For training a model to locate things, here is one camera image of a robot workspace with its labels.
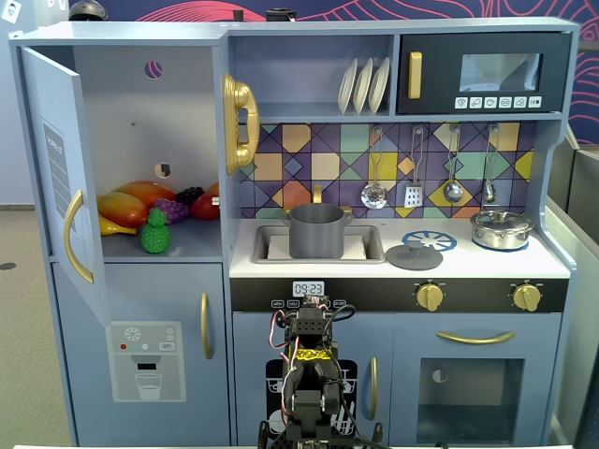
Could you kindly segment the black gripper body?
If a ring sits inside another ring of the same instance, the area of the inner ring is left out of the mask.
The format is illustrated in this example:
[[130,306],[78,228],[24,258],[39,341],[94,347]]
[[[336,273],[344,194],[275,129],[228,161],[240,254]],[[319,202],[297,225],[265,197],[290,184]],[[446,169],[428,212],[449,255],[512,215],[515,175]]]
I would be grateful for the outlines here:
[[329,311],[329,296],[305,295],[299,308],[299,318],[324,319]]

